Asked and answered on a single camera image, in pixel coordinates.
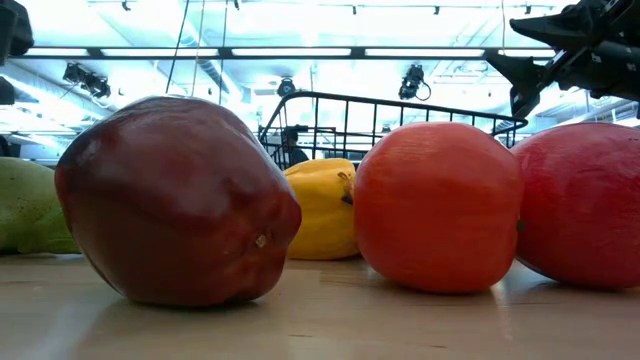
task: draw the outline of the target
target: black railing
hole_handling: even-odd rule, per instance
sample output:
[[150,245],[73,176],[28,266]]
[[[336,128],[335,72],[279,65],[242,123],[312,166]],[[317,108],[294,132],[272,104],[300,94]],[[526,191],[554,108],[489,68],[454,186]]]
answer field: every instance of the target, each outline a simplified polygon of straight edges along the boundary
[[[313,125],[290,126],[287,116],[287,102],[293,99],[307,98],[312,101],[312,105],[315,105]],[[338,131],[338,127],[322,127],[319,124],[319,108],[322,104],[322,100],[341,101],[344,102],[344,127],[339,126],[341,129]],[[349,132],[349,109],[351,104],[370,104],[373,106],[372,127],[370,132]],[[382,99],[370,99],[357,96],[327,94],[312,91],[300,91],[289,94],[280,100],[273,115],[269,119],[268,123],[264,127],[260,127],[258,131],[258,139],[260,143],[265,147],[271,158],[276,164],[286,169],[291,166],[291,153],[294,148],[301,150],[311,150],[311,158],[315,159],[318,151],[324,152],[324,157],[343,157],[352,160],[358,160],[366,154],[371,147],[373,147],[376,141],[382,138],[389,129],[383,129],[383,131],[377,130],[378,127],[378,112],[380,106],[392,107],[398,109],[397,124],[399,126],[405,125],[407,120],[407,109],[414,109],[418,111],[424,111],[424,117],[418,120],[414,114],[411,118],[411,122],[417,121],[430,121],[433,120],[433,114],[445,114],[445,117],[439,117],[439,121],[450,122],[463,122],[472,126],[479,126],[482,122],[486,126],[490,127],[485,129],[491,136],[500,137],[500,141],[506,147],[511,147],[515,144],[515,135],[518,129],[527,126],[528,122],[525,119],[517,119],[505,115],[489,114],[469,110],[451,109],[441,106],[408,103],[401,101],[391,101]],[[307,141],[301,141],[296,145],[290,146],[286,144],[287,134],[295,132],[297,135],[309,138]],[[349,141],[348,138],[368,138],[365,142]]]

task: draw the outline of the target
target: plastic fruit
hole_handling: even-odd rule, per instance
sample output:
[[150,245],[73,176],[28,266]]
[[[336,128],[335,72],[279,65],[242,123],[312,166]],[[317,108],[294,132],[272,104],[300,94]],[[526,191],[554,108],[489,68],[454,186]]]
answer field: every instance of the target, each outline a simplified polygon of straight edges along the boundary
[[406,125],[358,168],[356,239],[371,267],[402,285],[482,291],[513,261],[522,191],[518,162],[482,131]]
[[518,258],[555,280],[640,285],[640,131],[584,123],[520,142],[525,195]]
[[353,234],[353,182],[356,169],[346,159],[318,159],[284,172],[302,208],[302,225],[289,257],[334,260],[359,253]]
[[207,306],[278,281],[300,207],[249,129],[210,102],[141,100],[81,134],[56,187],[97,272],[128,298]]
[[0,157],[0,251],[78,253],[56,196],[53,170]]

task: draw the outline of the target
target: dark red apple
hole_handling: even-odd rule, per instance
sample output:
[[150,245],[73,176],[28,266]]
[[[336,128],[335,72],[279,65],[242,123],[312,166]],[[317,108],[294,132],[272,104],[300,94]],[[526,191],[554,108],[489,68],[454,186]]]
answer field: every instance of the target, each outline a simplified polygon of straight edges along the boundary
[[136,102],[80,135],[56,169],[87,259],[133,301],[248,301],[278,281],[300,207],[231,111],[191,98]]

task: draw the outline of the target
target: green fruit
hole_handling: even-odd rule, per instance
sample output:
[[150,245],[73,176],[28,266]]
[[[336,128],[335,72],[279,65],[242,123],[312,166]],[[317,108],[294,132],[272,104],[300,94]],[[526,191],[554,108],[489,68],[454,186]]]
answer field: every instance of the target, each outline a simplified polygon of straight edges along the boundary
[[0,158],[0,252],[78,253],[54,187],[54,171]]

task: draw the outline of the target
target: wooden surface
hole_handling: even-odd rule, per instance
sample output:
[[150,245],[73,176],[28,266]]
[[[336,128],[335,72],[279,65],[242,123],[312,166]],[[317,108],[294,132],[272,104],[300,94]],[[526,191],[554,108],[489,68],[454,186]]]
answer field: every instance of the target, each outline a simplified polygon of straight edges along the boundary
[[361,260],[291,261],[247,306],[133,305],[81,257],[0,258],[1,359],[638,359],[640,292],[560,287],[520,265],[491,291],[395,287]]

